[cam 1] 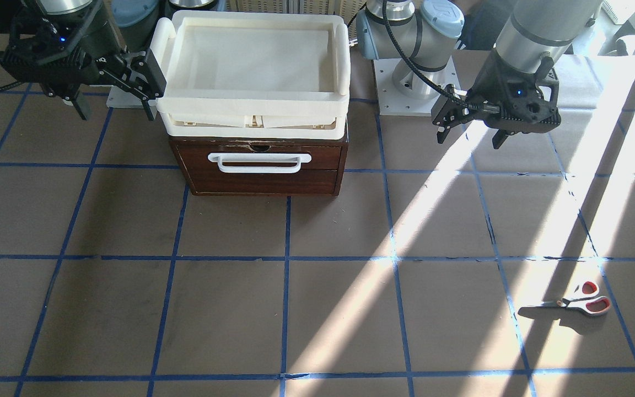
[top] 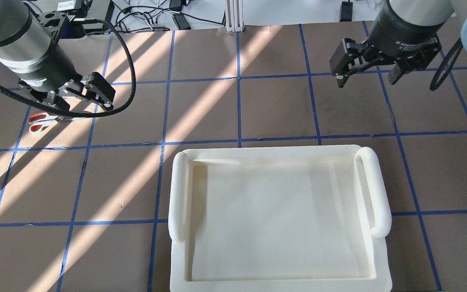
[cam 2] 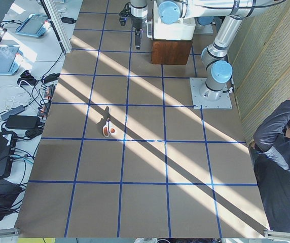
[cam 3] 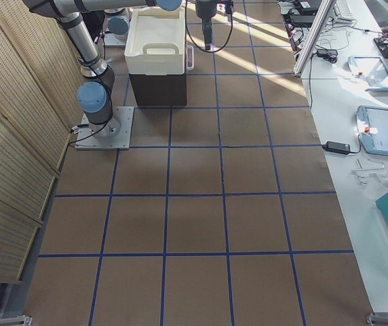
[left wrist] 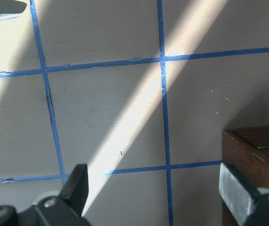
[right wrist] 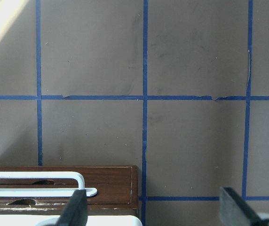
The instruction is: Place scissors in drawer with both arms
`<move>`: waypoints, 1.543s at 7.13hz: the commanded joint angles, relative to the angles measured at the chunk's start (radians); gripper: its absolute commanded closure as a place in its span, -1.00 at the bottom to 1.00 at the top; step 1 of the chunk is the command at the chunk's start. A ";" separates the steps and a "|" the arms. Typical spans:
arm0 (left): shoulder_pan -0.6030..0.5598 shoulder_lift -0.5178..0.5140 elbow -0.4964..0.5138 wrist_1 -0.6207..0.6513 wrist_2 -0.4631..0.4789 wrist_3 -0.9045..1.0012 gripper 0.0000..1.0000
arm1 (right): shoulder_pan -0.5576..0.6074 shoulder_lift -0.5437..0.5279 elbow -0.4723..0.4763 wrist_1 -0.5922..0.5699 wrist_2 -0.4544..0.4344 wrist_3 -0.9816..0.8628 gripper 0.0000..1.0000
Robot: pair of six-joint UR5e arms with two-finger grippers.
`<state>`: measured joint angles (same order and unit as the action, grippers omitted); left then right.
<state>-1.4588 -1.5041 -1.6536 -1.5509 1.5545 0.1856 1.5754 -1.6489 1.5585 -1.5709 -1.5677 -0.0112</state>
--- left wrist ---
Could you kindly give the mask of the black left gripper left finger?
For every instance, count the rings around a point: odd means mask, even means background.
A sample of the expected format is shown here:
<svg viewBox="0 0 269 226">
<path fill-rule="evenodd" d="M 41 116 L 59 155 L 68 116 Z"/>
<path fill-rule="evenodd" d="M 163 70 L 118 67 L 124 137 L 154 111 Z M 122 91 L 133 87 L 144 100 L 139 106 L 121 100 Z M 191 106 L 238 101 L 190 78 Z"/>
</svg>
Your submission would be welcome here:
<svg viewBox="0 0 269 226">
<path fill-rule="evenodd" d="M 59 197 L 78 215 L 82 215 L 88 198 L 86 164 L 77 164 L 59 193 Z"/>
</svg>

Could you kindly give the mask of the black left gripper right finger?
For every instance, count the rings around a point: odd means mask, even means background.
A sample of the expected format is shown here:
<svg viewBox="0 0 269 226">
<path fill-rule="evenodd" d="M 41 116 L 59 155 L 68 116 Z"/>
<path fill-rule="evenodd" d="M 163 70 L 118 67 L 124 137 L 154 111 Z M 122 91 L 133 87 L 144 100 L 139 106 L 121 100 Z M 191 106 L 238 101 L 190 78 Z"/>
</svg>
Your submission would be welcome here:
<svg viewBox="0 0 269 226">
<path fill-rule="evenodd" d="M 221 163 L 219 193 L 232 216 L 243 226 L 253 213 L 260 191 L 233 164 Z"/>
</svg>

